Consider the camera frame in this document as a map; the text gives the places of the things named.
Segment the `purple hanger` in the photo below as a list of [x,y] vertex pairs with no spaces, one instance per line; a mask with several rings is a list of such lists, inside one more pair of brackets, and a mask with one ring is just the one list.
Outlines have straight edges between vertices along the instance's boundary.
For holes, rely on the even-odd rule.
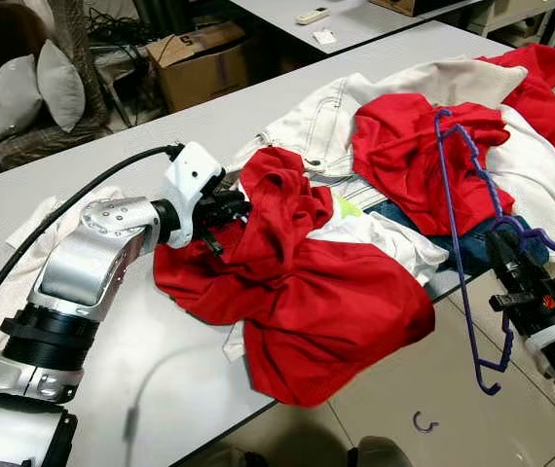
[[463,264],[462,264],[462,255],[460,249],[460,242],[459,236],[457,234],[457,225],[455,223],[455,214],[453,212],[453,201],[451,199],[451,191],[449,187],[448,175],[446,172],[446,162],[444,158],[444,139],[450,136],[451,134],[458,132],[463,140],[465,141],[468,149],[470,150],[470,159],[472,160],[472,164],[476,169],[477,174],[483,180],[485,180],[488,191],[490,192],[490,198],[492,199],[492,204],[494,205],[494,211],[496,215],[496,222],[493,226],[493,229],[500,226],[501,224],[507,224],[513,228],[513,230],[518,234],[520,238],[520,248],[524,250],[526,248],[526,242],[528,238],[539,238],[546,246],[550,249],[555,251],[555,241],[553,241],[548,234],[545,232],[544,229],[525,229],[522,224],[518,222],[518,220],[512,216],[507,216],[502,213],[502,208],[500,207],[500,199],[499,194],[496,191],[496,186],[490,177],[490,174],[487,170],[485,170],[481,163],[479,162],[479,150],[470,138],[470,135],[467,133],[465,128],[461,125],[453,125],[450,129],[442,132],[440,130],[440,118],[442,116],[450,116],[453,113],[449,109],[440,109],[435,114],[434,119],[434,127],[435,127],[435,137],[437,139],[437,149],[440,158],[440,167],[442,170],[442,181],[444,183],[444,194],[446,198],[446,205],[449,211],[449,223],[451,225],[451,237],[453,239],[453,250],[455,251],[455,257],[457,261],[457,271],[460,276],[460,285],[462,288],[462,300],[463,300],[463,309],[465,312],[465,323],[467,325],[468,330],[468,337],[470,339],[470,349],[472,351],[472,361],[474,362],[474,372],[476,374],[476,380],[479,384],[479,387],[485,392],[486,394],[493,396],[497,392],[500,391],[500,384],[497,382],[488,386],[483,381],[483,375],[481,373],[481,368],[486,367],[496,372],[503,373],[508,364],[509,360],[511,359],[511,347],[513,345],[513,332],[509,328],[509,318],[504,314],[502,316],[502,324],[501,328],[504,332],[504,345],[502,347],[502,355],[500,356],[500,360],[498,362],[491,362],[489,360],[485,360],[479,357],[479,350],[477,347],[476,336],[474,333],[474,321],[472,320],[472,313],[470,311],[470,303],[468,300],[467,289],[465,286],[465,275],[463,273]]

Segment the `blue jeans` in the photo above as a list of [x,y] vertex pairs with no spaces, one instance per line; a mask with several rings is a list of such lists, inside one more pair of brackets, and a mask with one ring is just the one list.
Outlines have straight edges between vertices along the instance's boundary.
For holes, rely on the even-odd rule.
[[[409,227],[410,229],[420,232],[409,217],[398,207],[395,203],[390,200],[385,200],[379,204],[365,209],[364,212],[377,212],[394,222],[401,224],[402,226]],[[515,216],[515,218],[522,224],[525,228],[529,228],[527,222],[520,216]],[[490,268],[490,258],[488,257],[488,252],[485,246],[485,233],[492,229],[494,224],[494,219],[489,219],[477,227],[472,229],[470,232],[465,233],[460,236],[460,251],[462,252],[462,264],[463,270],[470,275],[478,275],[485,272]],[[506,224],[499,227],[500,229],[510,229]],[[449,235],[432,235],[427,237],[432,243],[436,244],[440,248],[444,248],[449,252],[449,259],[441,265],[441,269],[455,269],[456,260],[455,252],[453,251],[453,239]],[[527,250],[533,256],[533,259],[540,265],[544,265],[548,262],[549,255],[548,249],[545,247],[541,241],[536,238],[531,238],[527,241]]]

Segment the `pile of clothes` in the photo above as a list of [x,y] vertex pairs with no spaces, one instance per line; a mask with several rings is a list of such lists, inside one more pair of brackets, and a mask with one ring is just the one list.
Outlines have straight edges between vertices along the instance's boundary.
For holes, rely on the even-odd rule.
[[[378,83],[317,90],[237,154],[246,222],[158,248],[157,286],[201,320],[240,323],[253,387],[313,406],[434,328],[422,285],[449,264],[450,225],[433,120],[461,124],[502,210],[555,240],[555,49],[449,59]],[[467,270],[488,267],[495,211],[458,134],[445,141]],[[530,244],[541,263],[555,252]]]

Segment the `table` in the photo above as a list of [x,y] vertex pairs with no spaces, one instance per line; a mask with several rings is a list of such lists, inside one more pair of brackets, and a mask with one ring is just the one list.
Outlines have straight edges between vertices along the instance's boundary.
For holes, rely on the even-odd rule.
[[[176,138],[195,140],[228,166],[235,151],[260,128],[333,79],[358,71],[379,80],[418,62],[507,50],[431,21],[2,173],[0,267],[9,253],[4,239],[41,199],[68,197],[97,173],[139,151]],[[237,109],[236,119],[231,117],[233,109]],[[127,196],[158,198],[166,168],[166,157],[154,157],[115,175],[108,184],[122,187]],[[125,465],[124,425],[127,409],[136,400],[139,422],[126,465],[146,467],[183,458],[272,403],[249,387],[241,360],[228,364],[223,356],[221,346],[230,328],[207,326],[177,308],[155,288],[151,264],[147,256],[129,268],[125,284],[100,325],[78,394],[67,405],[79,417],[70,466]],[[454,274],[439,274],[429,293],[438,297],[456,285]]]
[[[373,5],[368,0],[281,0],[278,2],[231,0],[253,15],[325,54],[342,52],[481,1],[483,0],[463,0],[454,5],[410,18],[388,8]],[[297,16],[320,7],[329,10],[328,18],[305,26],[295,22]],[[337,40],[335,43],[321,45],[313,37],[313,32],[323,28],[328,28],[334,33]]]

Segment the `red shirt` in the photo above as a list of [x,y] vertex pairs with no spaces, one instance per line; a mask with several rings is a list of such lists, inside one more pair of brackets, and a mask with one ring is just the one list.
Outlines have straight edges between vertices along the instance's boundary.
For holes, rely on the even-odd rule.
[[555,48],[530,44],[493,58],[479,59],[495,65],[524,66],[529,75],[505,100],[555,147]]
[[240,180],[252,202],[246,226],[213,232],[154,258],[157,286],[210,324],[245,319],[252,384],[283,403],[320,404],[365,367],[433,330],[434,313],[412,275],[371,244],[306,238],[332,216],[326,187],[312,188],[301,158],[258,151]]
[[[446,107],[442,131],[461,124],[479,149],[485,167],[491,146],[506,141],[500,111],[479,104]],[[432,107],[421,94],[384,94],[355,113],[353,171],[398,204],[424,235],[451,234]],[[444,152],[458,234],[463,235],[495,216],[487,185],[474,171],[468,146],[455,133],[444,140]],[[514,199],[498,190],[505,214]]]

